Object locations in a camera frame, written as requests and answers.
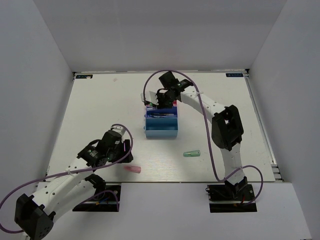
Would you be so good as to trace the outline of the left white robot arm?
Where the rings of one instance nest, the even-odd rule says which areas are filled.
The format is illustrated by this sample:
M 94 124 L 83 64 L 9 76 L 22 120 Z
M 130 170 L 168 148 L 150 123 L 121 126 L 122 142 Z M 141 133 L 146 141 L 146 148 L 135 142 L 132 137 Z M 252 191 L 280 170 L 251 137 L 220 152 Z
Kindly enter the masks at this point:
M 99 200 L 105 196 L 107 183 L 95 171 L 133 160 L 131 141 L 123 138 L 125 133 L 124 126 L 113 125 L 102 139 L 91 141 L 77 154 L 63 176 L 17 199 L 14 221 L 30 239 L 42 240 L 63 214 L 88 198 Z

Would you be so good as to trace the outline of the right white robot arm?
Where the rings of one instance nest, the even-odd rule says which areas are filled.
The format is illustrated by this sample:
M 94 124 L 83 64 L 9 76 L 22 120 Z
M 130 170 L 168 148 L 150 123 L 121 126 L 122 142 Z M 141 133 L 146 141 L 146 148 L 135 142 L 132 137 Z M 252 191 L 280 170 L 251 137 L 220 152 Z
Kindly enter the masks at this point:
M 210 99 L 200 92 L 190 79 L 179 81 L 172 71 L 167 71 L 159 77 L 163 86 L 157 90 L 155 105 L 158 109 L 172 108 L 175 101 L 180 101 L 197 110 L 204 117 L 205 127 L 211 123 L 211 132 L 207 132 L 208 144 L 213 142 L 220 150 L 225 169 L 226 195 L 236 200 L 244 193 L 248 184 L 242 170 L 240 146 L 244 128 L 236 106 L 225 106 Z

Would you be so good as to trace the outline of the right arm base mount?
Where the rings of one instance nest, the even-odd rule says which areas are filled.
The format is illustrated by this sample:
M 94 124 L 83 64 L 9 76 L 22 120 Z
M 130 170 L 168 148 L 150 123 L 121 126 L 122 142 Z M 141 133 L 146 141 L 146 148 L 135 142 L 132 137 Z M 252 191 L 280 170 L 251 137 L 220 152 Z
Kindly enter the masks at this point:
M 257 212 L 254 189 L 248 184 L 237 196 L 227 191 L 225 185 L 213 184 L 205 188 L 208 194 L 210 213 L 255 213 Z

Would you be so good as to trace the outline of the green patterned pen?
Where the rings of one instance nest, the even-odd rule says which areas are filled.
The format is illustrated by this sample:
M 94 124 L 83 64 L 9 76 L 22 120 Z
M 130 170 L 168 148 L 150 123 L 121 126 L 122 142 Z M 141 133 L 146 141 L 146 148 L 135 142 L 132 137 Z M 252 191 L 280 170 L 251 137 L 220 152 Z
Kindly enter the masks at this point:
M 167 113 L 155 113 L 155 114 L 151 114 L 151 115 L 162 115 L 162 116 L 165 116 L 165 117 L 162 117 L 162 118 L 175 118 L 174 114 L 167 114 Z

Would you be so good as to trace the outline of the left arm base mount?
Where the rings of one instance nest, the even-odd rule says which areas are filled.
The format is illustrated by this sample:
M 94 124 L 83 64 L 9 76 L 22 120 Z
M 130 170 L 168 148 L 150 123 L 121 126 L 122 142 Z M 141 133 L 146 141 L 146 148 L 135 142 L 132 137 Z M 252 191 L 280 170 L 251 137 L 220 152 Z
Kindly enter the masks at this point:
M 120 184 L 106 185 L 105 189 L 114 192 L 116 197 L 111 192 L 105 192 L 99 196 L 93 197 L 90 200 L 76 205 L 73 212 L 94 212 L 94 213 L 116 213 L 118 207 L 120 207 L 121 200 L 121 188 Z

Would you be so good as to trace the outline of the blue pen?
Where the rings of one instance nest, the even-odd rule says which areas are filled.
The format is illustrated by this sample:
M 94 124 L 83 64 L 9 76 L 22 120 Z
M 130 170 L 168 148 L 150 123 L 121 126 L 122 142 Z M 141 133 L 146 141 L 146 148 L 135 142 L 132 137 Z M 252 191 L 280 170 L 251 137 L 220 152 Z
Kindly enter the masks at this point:
M 165 116 L 163 115 L 154 115 L 154 114 L 151 114 L 151 115 L 148 115 L 148 118 L 164 118 Z

